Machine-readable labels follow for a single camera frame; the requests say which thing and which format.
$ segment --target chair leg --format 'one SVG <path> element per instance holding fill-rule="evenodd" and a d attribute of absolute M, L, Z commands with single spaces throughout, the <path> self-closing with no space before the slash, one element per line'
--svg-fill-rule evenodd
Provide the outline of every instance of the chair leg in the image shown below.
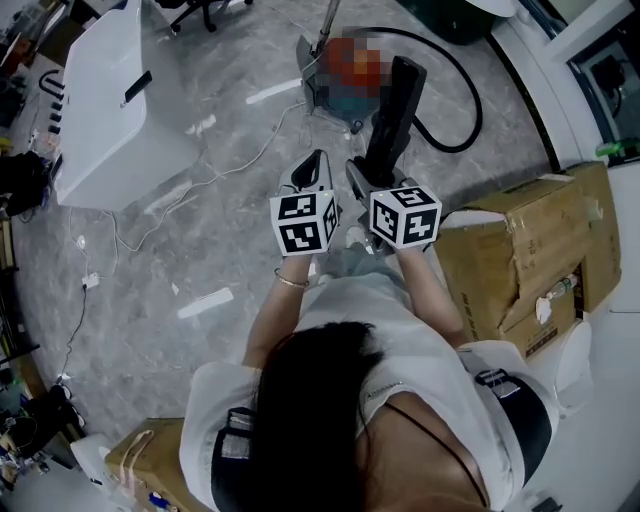
<path fill-rule="evenodd" d="M 175 20 L 173 20 L 173 23 L 171 23 L 171 30 L 173 30 L 174 32 L 180 32 L 180 22 L 185 19 L 187 16 L 189 16 L 191 13 L 196 12 L 198 9 L 200 9 L 200 3 L 196 3 L 195 5 L 189 5 L 189 7 L 187 8 L 186 11 L 184 11 L 180 16 L 178 16 Z"/>
<path fill-rule="evenodd" d="M 207 27 L 209 32 L 215 32 L 218 27 L 215 23 L 211 23 L 211 17 L 209 16 L 209 2 L 202 4 L 202 16 L 204 17 L 204 26 Z"/>

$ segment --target cardboard box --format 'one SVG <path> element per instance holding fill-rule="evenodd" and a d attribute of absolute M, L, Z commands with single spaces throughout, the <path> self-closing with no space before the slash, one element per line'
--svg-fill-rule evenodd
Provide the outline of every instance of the cardboard box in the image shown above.
<path fill-rule="evenodd" d="M 575 321 L 576 310 L 573 292 L 551 301 L 551 316 L 540 324 L 535 309 L 506 331 L 500 331 L 501 340 L 510 341 L 526 358 L 569 330 Z"/>
<path fill-rule="evenodd" d="M 194 498 L 187 489 L 180 468 L 178 453 L 183 423 L 183 418 L 147 419 L 105 458 L 109 470 L 117 479 L 120 479 L 120 463 L 134 438 L 144 430 L 154 432 L 153 438 L 140 453 L 133 467 L 135 477 L 144 483 L 144 486 L 139 486 L 142 488 L 136 490 L 136 497 L 140 505 L 147 510 L 155 510 L 147 497 L 149 493 L 157 492 L 171 505 L 176 506 L 180 512 L 208 511 L 208 508 Z M 124 465 L 127 475 L 131 458 L 131 455 L 127 456 Z"/>
<path fill-rule="evenodd" d="M 582 164 L 567 172 L 582 189 L 592 239 L 578 268 L 576 308 L 591 313 L 622 276 L 618 220 L 607 168 L 602 162 Z"/>
<path fill-rule="evenodd" d="M 464 210 L 442 224 L 435 249 L 467 335 L 509 340 L 531 355 L 575 319 L 572 294 L 554 301 L 544 325 L 535 318 L 535 302 L 572 273 L 587 251 L 582 191 L 572 178 L 552 176 L 491 194 Z"/>

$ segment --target black shoulder strap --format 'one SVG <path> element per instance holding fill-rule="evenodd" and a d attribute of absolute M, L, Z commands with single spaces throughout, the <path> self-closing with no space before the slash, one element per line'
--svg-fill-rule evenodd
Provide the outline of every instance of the black shoulder strap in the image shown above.
<path fill-rule="evenodd" d="M 229 409 L 218 431 L 211 461 L 211 493 L 220 512 L 246 510 L 249 450 L 255 414 L 246 407 Z"/>

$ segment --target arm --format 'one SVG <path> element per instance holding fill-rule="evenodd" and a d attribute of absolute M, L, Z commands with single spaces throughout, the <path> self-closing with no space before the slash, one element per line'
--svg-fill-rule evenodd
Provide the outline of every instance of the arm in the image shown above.
<path fill-rule="evenodd" d="M 396 251 L 414 314 L 453 348 L 467 343 L 462 317 L 419 248 Z"/>
<path fill-rule="evenodd" d="M 311 255 L 285 258 L 280 275 L 294 283 L 305 283 L 309 275 Z M 249 344 L 242 364 L 262 368 L 271 349 L 298 325 L 303 288 L 289 286 L 274 279 L 258 316 L 249 332 Z"/>

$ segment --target gray marble floor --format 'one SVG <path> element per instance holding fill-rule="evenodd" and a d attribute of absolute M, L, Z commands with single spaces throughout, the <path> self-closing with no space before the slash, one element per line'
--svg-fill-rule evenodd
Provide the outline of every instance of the gray marble floor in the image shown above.
<path fill-rule="evenodd" d="M 270 2 L 312 34 L 319 30 L 327 4 Z M 250 8 L 238 7 L 215 34 L 206 31 L 197 15 L 183 23 L 175 38 L 164 38 L 167 29 L 157 33 L 180 57 L 198 118 L 214 114 L 216 123 L 200 134 L 206 151 L 196 165 L 116 215 L 119 232 L 129 244 L 137 244 L 156 225 L 176 190 L 253 158 L 283 110 L 303 100 L 296 88 L 246 104 L 248 96 L 299 76 L 294 49 L 301 30 L 261 0 Z M 354 25 L 404 28 L 438 41 L 393 0 L 344 0 L 334 26 Z M 380 44 L 389 54 L 410 56 L 427 68 L 419 116 L 443 142 L 464 140 L 473 125 L 473 102 L 453 66 L 413 42 L 388 38 Z M 467 47 L 444 46 L 476 83 L 484 108 L 483 130 L 471 149 L 457 155 L 435 150 L 416 132 L 398 164 L 451 209 L 542 173 L 548 164 L 525 104 L 489 45 L 481 41 Z M 46 69 L 42 60 L 36 65 Z M 18 149 L 24 147 L 38 103 L 38 122 L 48 115 L 47 99 L 28 105 L 13 130 Z M 370 130 L 367 126 L 365 138 Z M 206 361 L 240 357 L 280 259 L 268 198 L 280 172 L 310 148 L 329 154 L 345 211 L 335 238 L 340 244 L 361 213 L 349 192 L 344 165 L 362 153 L 362 141 L 298 107 L 254 165 L 194 189 L 189 201 L 170 213 L 139 251 L 119 246 L 113 277 L 87 293 L 84 324 L 67 367 L 67 384 L 90 430 L 115 440 L 147 416 L 182 415 L 195 369 Z M 69 209 L 55 200 L 29 224 L 13 222 L 21 307 L 31 337 L 42 345 L 36 358 L 49 382 L 60 372 L 65 343 L 82 304 L 85 258 L 70 241 L 68 222 Z M 86 239 L 89 270 L 110 276 L 116 262 L 111 219 L 99 211 L 75 209 L 71 231 Z M 224 287 L 232 291 L 233 301 L 178 319 L 180 308 Z"/>

